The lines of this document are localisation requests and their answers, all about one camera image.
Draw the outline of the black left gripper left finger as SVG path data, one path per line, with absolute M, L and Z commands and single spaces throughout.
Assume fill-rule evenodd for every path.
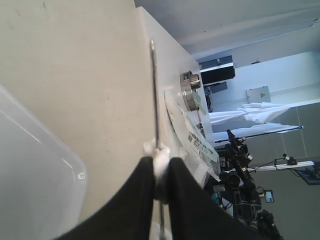
M 118 192 L 58 240 L 148 240 L 154 205 L 153 159 L 142 157 Z

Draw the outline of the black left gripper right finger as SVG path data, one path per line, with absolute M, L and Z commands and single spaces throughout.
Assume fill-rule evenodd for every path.
M 281 240 L 232 218 L 196 182 L 183 160 L 168 165 L 168 206 L 174 240 Z

